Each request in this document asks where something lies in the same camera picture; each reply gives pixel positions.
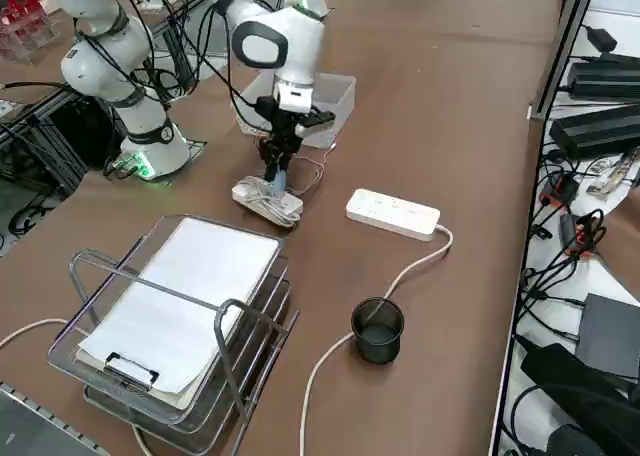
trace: clipboard clip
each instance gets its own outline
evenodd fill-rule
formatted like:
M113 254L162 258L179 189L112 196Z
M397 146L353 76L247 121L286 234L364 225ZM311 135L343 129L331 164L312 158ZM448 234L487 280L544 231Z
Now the clipboard clip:
M104 371L122 380L124 386L133 386L149 392L160 373L147 369L139 363L112 352L105 360Z

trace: power strip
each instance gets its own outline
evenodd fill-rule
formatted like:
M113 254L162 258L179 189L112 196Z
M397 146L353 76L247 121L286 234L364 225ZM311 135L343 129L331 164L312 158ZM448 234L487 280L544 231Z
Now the power strip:
M244 182L236 184L231 190L231 195L234 201L240 203L245 208L258 213L260 216L268 219L272 223L275 223L279 226L284 226L281 221L279 221L278 218L271 211L269 211L264 204L261 204L259 201L251 201L251 198L255 197L256 193L257 189L255 186ZM295 197L291 193L285 192L284 195L282 195L280 198L276 198L274 196L270 199L269 203L276 206L287 218L299 219L300 215L302 214L302 200Z
M431 241L440 211L386 194L356 189L347 203L347 218L420 241Z

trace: black mount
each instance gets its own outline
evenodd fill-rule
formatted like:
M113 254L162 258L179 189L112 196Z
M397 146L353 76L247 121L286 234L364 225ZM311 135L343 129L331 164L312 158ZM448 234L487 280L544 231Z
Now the black mount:
M296 126L312 128L333 121L331 111L316 110L310 114L293 113L278 107L273 96L261 96L256 100L256 113L271 123L271 134L258 144L260 158L266 166L265 181L271 182L279 170L287 171L291 158L300 150L302 138L296 135Z

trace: white cable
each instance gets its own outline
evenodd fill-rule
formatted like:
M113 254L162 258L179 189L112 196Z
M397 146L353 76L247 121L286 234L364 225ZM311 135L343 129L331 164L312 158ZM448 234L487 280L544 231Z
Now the white cable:
M250 187L250 193L245 198L245 201L254 206L257 212L260 212L259 209L261 209L272 215L276 220L274 221L276 224L284 226L285 228L291 228L300 221L299 214L287 214L284 211L280 205L280 198L269 191L267 183L265 183L264 180L255 176L247 176L238 184L244 184Z
M42 319L40 321L36 321L35 323L28 324L24 328L20 328L17 331L14 331L9 336L7 336L2 341L0 341L0 350L4 349L5 346L7 346L11 341L16 339L18 336L26 333L27 331L31 331L34 328L38 328L40 326L44 326L44 325L47 325L47 324L54 324L54 323L56 323L56 324L67 324L68 322L69 321L67 321L66 319L49 318L49 319ZM73 328L73 330L79 332L85 338L89 336L89 333L87 333L83 329ZM147 448L147 445L144 444L142 436L140 435L140 429L137 426L131 426L131 427L133 428L133 434L136 436L136 441L138 442L138 445L140 446L140 449L142 450L144 455L145 456L154 456L154 454L151 452L151 450L149 450L149 448Z
M131 426L133 428L133 434L136 437L136 441L138 442L138 446L144 453L144 456L155 456L151 450L144 444L144 440L142 439L142 433L140 432L140 428L137 426Z
M419 266L421 264L425 264L425 263L428 263L429 261L432 261L433 259L435 259L438 256L446 253L449 250L449 248L453 244L453 233L451 231L449 231L447 228L445 228L444 226L440 225L440 224L436 225L436 229L438 231L440 231L440 232L442 232L442 233L447 235L447 238L448 238L447 243L444 246L442 246L440 249L438 249L437 251L434 251L433 253L428 254L427 256L418 259L417 261L414 261L409 266L407 266L402 271L400 271L400 274L398 274L396 279L393 280L393 283L391 283L391 286L389 286L389 289L387 289L387 292L384 295L384 299L389 299L391 297L391 295L393 294L393 291L397 288L398 284L400 283L400 280L409 271L414 269L416 266ZM331 356L331 354L336 349L338 349L344 343L349 341L352 337L353 337L353 333L349 333L349 334L345 334L342 338L340 338L338 341L336 341L334 343L334 345L331 346L327 350L327 352L322 355L322 357L318 360L318 362L315 364L315 366L311 370L311 374L309 375L309 380L307 381L307 388L306 388L306 390L304 392L304 401L302 403L302 416L300 418L300 456L304 456L304 443L305 443L305 430L306 430L306 425L307 425L307 412L308 412L308 409L309 409L309 399L311 397L311 387L313 386L313 380L315 379L317 372L320 370L320 367L329 358L329 356Z
M67 324L69 321L65 320L65 319L60 319L60 318L50 318L50 319L42 319L40 321L36 321L35 323L31 323L28 324L27 326L25 326L24 328L20 328L17 331L14 331L13 333L11 333L9 336L7 336L6 338L4 338L2 341L0 341L0 350L4 349L4 347L6 345L8 345L11 341L13 341L14 339L16 339L18 336L26 333L27 331L31 331L34 328L40 327L40 326L44 326L46 324ZM78 331L80 334L82 334L84 337L89 336L89 334L86 331L83 331L80 328L74 328L76 331Z
M308 158L307 156L295 156L293 159L301 159L304 161L308 161L311 164L314 164L315 166L317 166L319 169L316 169L313 180L307 185L307 187L305 187L304 189L295 189L290 187L288 188L289 192L295 196L302 196L304 193L306 193L311 188L313 188L316 184L318 184L322 180L322 177L324 176L324 169L327 166L327 156L334 149L336 149L335 141L331 143L331 146L329 146L329 148L322 155L322 163L316 161L315 159Z

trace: black cup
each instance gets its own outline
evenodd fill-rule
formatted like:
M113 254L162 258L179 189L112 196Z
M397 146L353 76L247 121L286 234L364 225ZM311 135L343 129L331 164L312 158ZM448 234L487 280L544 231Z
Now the black cup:
M393 302L384 298L362 301L351 315L351 329L362 358L373 364L390 363L400 352L404 315Z

